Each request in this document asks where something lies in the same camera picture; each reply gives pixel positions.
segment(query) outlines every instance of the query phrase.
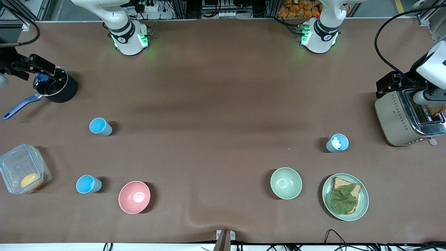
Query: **plastic food container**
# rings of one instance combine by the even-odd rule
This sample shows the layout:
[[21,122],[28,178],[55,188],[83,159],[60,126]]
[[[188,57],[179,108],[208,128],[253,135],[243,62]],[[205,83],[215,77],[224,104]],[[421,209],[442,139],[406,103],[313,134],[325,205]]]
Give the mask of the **plastic food container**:
[[52,178],[39,150],[28,144],[21,144],[1,156],[0,170],[12,194],[33,191]]

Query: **toast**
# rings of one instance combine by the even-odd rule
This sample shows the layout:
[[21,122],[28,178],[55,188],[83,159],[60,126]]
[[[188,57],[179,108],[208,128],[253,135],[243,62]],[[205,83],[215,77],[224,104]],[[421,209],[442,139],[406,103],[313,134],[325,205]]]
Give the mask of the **toast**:
[[436,117],[446,110],[446,105],[426,105],[429,116]]
[[[334,181],[333,181],[333,189],[332,189],[332,191],[335,190],[336,188],[340,187],[340,186],[345,186],[345,185],[350,185],[350,184],[353,184],[353,182],[346,181],[346,180],[343,180],[341,178],[335,177]],[[360,190],[361,190],[361,185],[356,184],[355,189],[353,189],[353,191],[350,194],[353,195],[358,200],[359,191]],[[354,211],[356,210],[357,205],[358,204],[356,204],[355,207],[350,212],[348,212],[347,214],[354,213]]]

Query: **saucepan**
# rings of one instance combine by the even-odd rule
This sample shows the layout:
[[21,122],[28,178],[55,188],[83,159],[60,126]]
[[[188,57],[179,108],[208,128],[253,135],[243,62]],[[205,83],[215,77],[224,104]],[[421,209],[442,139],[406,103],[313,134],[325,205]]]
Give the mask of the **saucepan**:
[[56,103],[67,102],[76,95],[78,83],[63,68],[56,66],[54,76],[38,74],[34,79],[33,89],[36,94],[20,101],[3,115],[3,119],[9,119],[27,104],[39,101],[42,97]]

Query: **green plate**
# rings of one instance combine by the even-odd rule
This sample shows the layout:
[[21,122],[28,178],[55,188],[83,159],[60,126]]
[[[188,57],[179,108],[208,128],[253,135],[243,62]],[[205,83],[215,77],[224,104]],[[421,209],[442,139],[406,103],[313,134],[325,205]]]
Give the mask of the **green plate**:
[[[331,190],[333,189],[333,181],[335,177],[361,185],[361,190],[359,191],[358,195],[358,205],[356,206],[356,210],[352,214],[337,213],[330,206],[330,195],[331,195]],[[343,221],[348,221],[348,222],[355,221],[361,218],[367,212],[368,209],[367,189],[358,178],[347,173],[334,174],[330,176],[327,179],[327,181],[325,181],[324,186],[322,187],[322,199],[324,200],[324,204],[327,207],[328,211],[330,211],[330,213],[334,215],[336,218],[341,219]]]

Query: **pink bowl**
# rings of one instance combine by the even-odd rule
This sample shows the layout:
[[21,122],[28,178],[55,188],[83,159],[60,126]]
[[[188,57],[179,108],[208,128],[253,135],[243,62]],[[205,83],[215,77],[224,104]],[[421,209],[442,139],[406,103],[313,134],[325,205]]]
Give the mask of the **pink bowl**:
[[119,193],[119,206],[130,214],[140,213],[150,201],[149,187],[141,181],[127,183]]

